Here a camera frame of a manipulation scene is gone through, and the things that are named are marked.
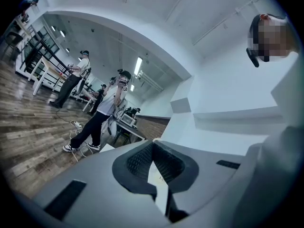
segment white ceiling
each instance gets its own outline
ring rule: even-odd
[[[138,57],[144,58],[141,70],[163,88],[181,81],[181,78],[155,55],[110,28],[85,19],[63,15],[45,14],[44,19],[49,26],[56,26],[66,32],[61,45],[70,49],[72,57],[80,57],[81,50],[90,52],[92,73],[103,82],[108,82],[110,77],[117,75],[120,68],[132,74]],[[56,38],[61,36],[58,29],[54,32]],[[146,92],[151,87],[135,78],[133,84],[133,94],[145,99]]]
[[[77,5],[77,0],[64,1],[72,1]],[[146,23],[153,24],[156,18],[156,21],[165,21],[169,28],[178,31],[182,38],[189,39],[202,58],[207,58],[244,39],[252,18],[260,11],[259,4],[266,1],[87,0],[86,4],[98,7],[109,2],[133,5],[135,16],[142,18]],[[104,82],[119,68],[132,73],[137,57],[146,56],[150,63],[147,64],[144,60],[143,71],[162,87],[180,81],[180,78],[155,55],[110,28],[62,15],[45,15],[45,19],[49,25],[57,25],[66,30],[67,36],[63,46],[71,49],[72,56],[77,58],[78,51],[83,49],[90,51],[93,73]],[[141,87],[141,82],[137,81],[134,85],[134,92],[144,98],[150,87],[146,84]]]

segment sneaker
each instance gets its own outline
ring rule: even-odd
[[[88,143],[87,146],[93,150],[100,150],[101,145],[95,146],[92,143]]]
[[[77,148],[77,149],[74,149],[74,148],[72,148],[71,145],[69,145],[69,144],[63,146],[62,149],[63,149],[65,152],[73,152],[73,151],[78,150],[78,148]]]
[[[49,104],[57,109],[59,109],[59,106],[54,102],[54,101],[50,101]]]

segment black pants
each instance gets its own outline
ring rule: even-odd
[[[91,110],[91,114],[94,114],[97,110],[97,107],[99,106],[99,104],[102,102],[103,97],[101,94],[99,94],[99,96],[97,97],[97,100],[94,103],[93,109]]]
[[[100,144],[101,125],[109,117],[110,116],[97,112],[95,116],[93,116],[90,121],[87,122],[82,132],[71,139],[71,147],[74,149],[79,148],[89,135],[92,136],[92,144],[98,146]]]
[[[73,74],[70,77],[68,77],[65,83],[61,86],[58,98],[55,101],[55,103],[60,107],[62,107],[63,104],[67,101],[68,97],[70,96],[72,90],[79,83],[80,80],[81,77],[77,77]]]

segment person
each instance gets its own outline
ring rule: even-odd
[[[102,102],[103,97],[104,97],[104,91],[106,89],[106,85],[103,84],[101,85],[101,89],[98,90],[97,92],[93,92],[93,96],[96,97],[96,101],[94,103],[93,109],[91,110],[91,112],[88,112],[89,115],[93,116],[94,113],[97,110],[97,107],[99,106],[99,104]]]
[[[130,107],[125,111],[125,113],[128,115],[128,116],[130,116],[130,117],[132,117],[133,119],[135,118],[135,114],[136,113],[138,113],[138,112],[140,112],[141,111],[141,109],[140,108],[133,108],[133,109],[131,109]]]
[[[33,5],[37,6],[38,1],[39,0],[23,1],[22,3],[20,3],[18,7],[18,15],[21,15],[24,18],[26,15],[26,10],[28,10],[29,7]]]
[[[246,51],[255,67],[259,67],[259,59],[269,62],[275,57],[287,57],[292,51],[299,53],[299,50],[296,32],[287,18],[271,14],[253,18]]]
[[[128,71],[121,71],[117,80],[116,78],[111,78],[109,85],[103,92],[104,98],[98,106],[96,114],[87,122],[81,133],[72,138],[69,144],[63,146],[64,151],[76,151],[89,135],[92,136],[92,143],[88,143],[87,146],[94,150],[100,150],[102,123],[111,116],[115,107],[125,98],[128,90],[127,84],[130,79],[131,74]]]
[[[271,91],[279,110],[275,115],[282,116],[287,127],[258,144],[260,150],[254,173],[234,212],[232,226],[236,228],[264,227],[261,222],[271,220],[275,210],[284,213],[281,204],[299,200],[294,193],[301,182],[304,157],[303,45],[288,17],[255,16],[249,28],[246,51],[255,67],[259,67],[259,60],[267,63],[274,57],[287,57],[291,52],[298,55],[292,65],[288,60],[281,64],[286,63],[288,70]],[[275,73],[275,64],[273,67],[272,71],[263,70],[262,73]]]
[[[50,101],[49,104],[55,108],[62,108],[63,104],[69,98],[74,87],[79,83],[79,81],[86,76],[87,71],[90,68],[89,51],[81,51],[82,55],[81,61],[77,66],[69,66],[69,69],[73,73],[67,78],[67,80],[62,85],[58,98],[55,101]]]

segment black rectangle panel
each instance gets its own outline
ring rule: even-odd
[[[58,196],[44,209],[51,216],[62,220],[73,203],[76,201],[86,183],[78,180],[71,181]]]
[[[239,163],[234,163],[234,162],[224,161],[224,160],[218,161],[217,164],[222,165],[222,166],[226,166],[228,168],[233,168],[233,169],[238,169],[239,166],[241,165]]]

